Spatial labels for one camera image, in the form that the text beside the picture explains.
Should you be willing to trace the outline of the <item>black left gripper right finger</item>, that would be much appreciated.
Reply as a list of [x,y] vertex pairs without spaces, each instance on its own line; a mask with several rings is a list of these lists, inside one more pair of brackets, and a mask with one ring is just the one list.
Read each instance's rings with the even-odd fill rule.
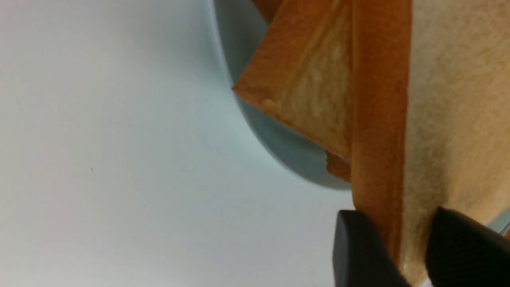
[[432,220],[426,269],[434,287],[508,287],[510,243],[458,211],[439,208]]

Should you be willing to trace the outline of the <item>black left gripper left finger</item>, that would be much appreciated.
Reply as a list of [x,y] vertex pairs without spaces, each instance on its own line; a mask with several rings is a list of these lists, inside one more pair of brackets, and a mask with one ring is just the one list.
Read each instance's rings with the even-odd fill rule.
[[371,220],[355,210],[337,213],[333,242],[336,287],[409,287]]

